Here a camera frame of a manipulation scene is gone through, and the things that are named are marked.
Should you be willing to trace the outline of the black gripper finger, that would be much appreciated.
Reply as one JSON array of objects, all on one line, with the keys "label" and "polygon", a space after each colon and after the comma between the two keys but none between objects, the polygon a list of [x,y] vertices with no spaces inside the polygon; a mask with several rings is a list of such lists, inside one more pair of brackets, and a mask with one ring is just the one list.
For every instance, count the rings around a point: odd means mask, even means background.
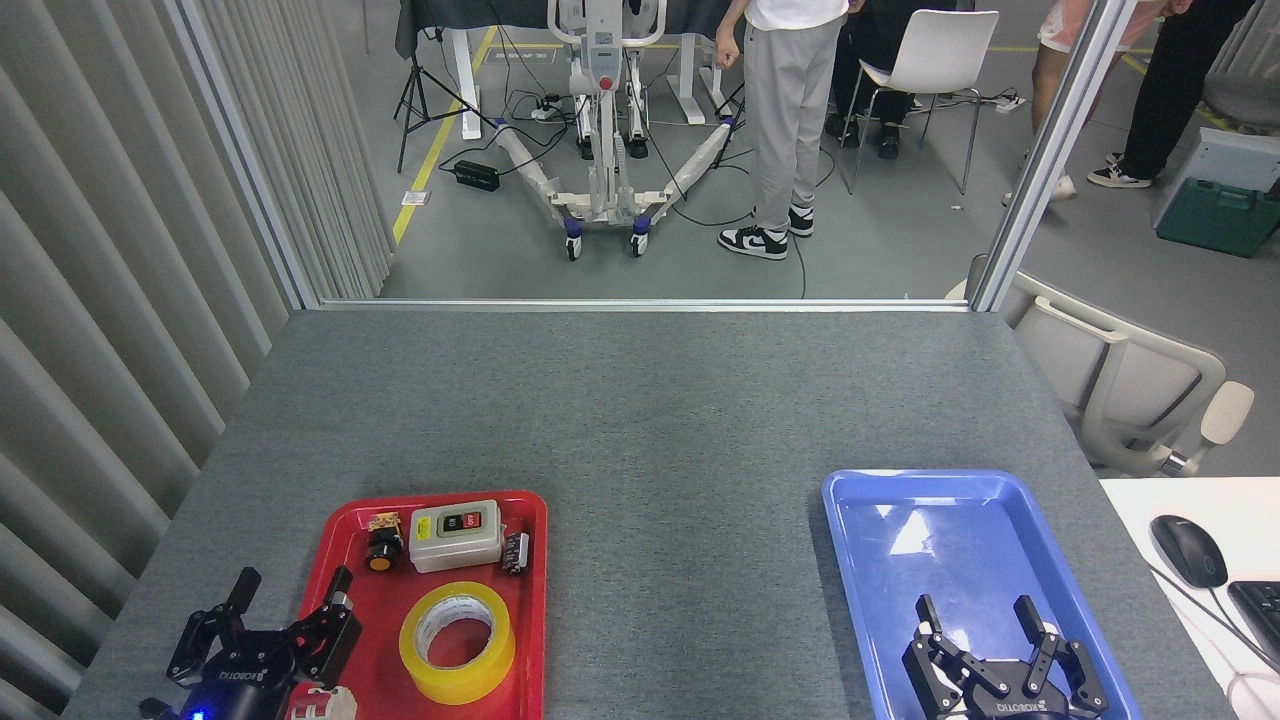
[{"label": "black gripper finger", "polygon": [[168,664],[168,676],[191,689],[202,664],[214,655],[228,652],[232,659],[243,650],[262,651],[262,633],[244,626],[247,611],[261,582],[253,568],[243,568],[227,600],[207,611],[192,612]]},{"label": "black gripper finger", "polygon": [[915,602],[918,625],[902,653],[902,665],[925,717],[977,717],[968,702],[963,667],[956,664],[959,650],[934,646],[945,639],[932,598],[920,594]]},{"label": "black gripper finger", "polygon": [[337,685],[362,632],[348,597],[353,575],[334,571],[323,602],[285,629],[285,650],[296,682]]},{"label": "black gripper finger", "polygon": [[[1034,701],[1055,697],[1052,703],[1044,705],[1044,711],[1053,717],[1098,717],[1108,710],[1108,697],[1096,675],[1088,647],[1048,629],[1028,594],[1018,597],[1014,612],[1027,642],[1033,646],[1030,660],[1027,661],[1028,671],[1020,685],[1021,694]],[[1047,680],[1052,664],[1061,666],[1070,694],[1064,694]]]}]

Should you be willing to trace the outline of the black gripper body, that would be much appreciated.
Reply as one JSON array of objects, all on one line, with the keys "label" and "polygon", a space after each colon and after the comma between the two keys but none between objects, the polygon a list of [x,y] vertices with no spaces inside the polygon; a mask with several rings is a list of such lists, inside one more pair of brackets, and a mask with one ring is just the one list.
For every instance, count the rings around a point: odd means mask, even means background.
[{"label": "black gripper body", "polygon": [[968,719],[1060,719],[1061,691],[1048,682],[1052,660],[955,664],[946,675],[960,689]]},{"label": "black gripper body", "polygon": [[214,655],[189,689],[192,719],[282,719],[297,684],[293,650]]}]

